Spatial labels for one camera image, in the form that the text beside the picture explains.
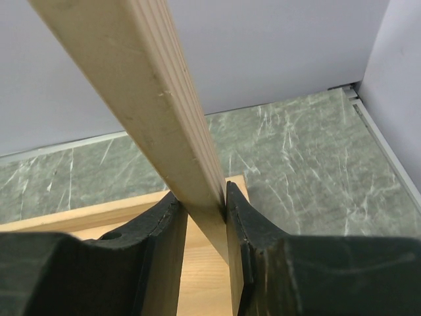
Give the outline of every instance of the light wooden board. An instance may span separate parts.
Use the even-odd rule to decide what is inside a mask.
[[[235,182],[249,199],[243,176],[233,176],[227,180]],[[61,231],[81,239],[96,239],[148,210],[167,192],[3,224],[0,225],[0,232]],[[190,217],[187,222],[177,315],[232,315],[229,267]]]
[[[224,177],[166,1],[30,3],[228,262]]]

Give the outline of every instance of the wooden frame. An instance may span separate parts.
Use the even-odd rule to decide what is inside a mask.
[[[248,199],[243,176],[232,176]],[[68,232],[96,239],[154,206],[168,191],[145,194],[61,213],[0,225],[0,232]],[[230,271],[224,260],[189,218],[178,301],[179,316],[232,314]]]

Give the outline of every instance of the white wall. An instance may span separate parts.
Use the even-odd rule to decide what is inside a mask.
[[[168,2],[212,113],[361,80],[388,1]],[[121,130],[25,0],[0,14],[0,155]]]
[[[421,190],[420,0],[391,0],[359,94]]]

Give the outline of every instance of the wood grain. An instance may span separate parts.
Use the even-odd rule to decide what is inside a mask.
[[[227,180],[235,182],[249,199],[243,176],[232,176]],[[166,193],[167,191],[146,194],[3,224],[0,225],[0,231],[58,230],[69,232],[83,240],[96,239],[146,211]],[[177,315],[232,315],[229,266],[191,218],[187,222]]]
[[[30,0],[227,261],[224,177],[165,0]]]

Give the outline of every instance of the green marble floor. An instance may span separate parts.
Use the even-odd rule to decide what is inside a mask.
[[[207,117],[226,176],[291,234],[418,236],[420,214],[342,89]],[[127,136],[0,166],[0,223],[165,189]]]

